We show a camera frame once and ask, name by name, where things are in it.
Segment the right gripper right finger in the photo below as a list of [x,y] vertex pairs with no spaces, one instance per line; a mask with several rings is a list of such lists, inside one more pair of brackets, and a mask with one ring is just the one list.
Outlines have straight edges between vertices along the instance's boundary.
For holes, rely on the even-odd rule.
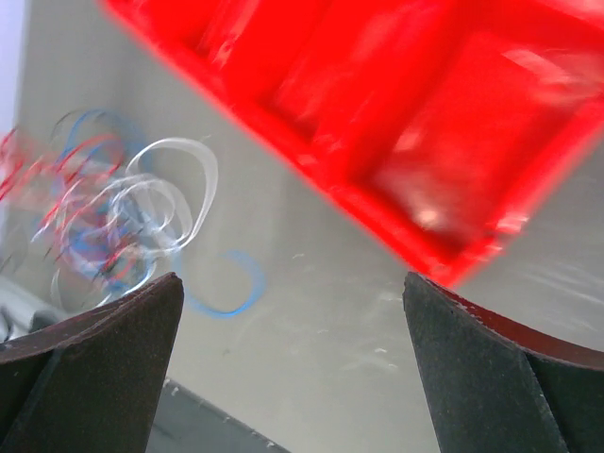
[[409,273],[403,306],[443,452],[600,452],[603,354]]

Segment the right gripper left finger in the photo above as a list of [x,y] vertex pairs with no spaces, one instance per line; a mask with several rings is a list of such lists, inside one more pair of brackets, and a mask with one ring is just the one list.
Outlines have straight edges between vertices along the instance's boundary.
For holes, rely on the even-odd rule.
[[143,452],[182,309],[169,273],[2,344],[2,451]]

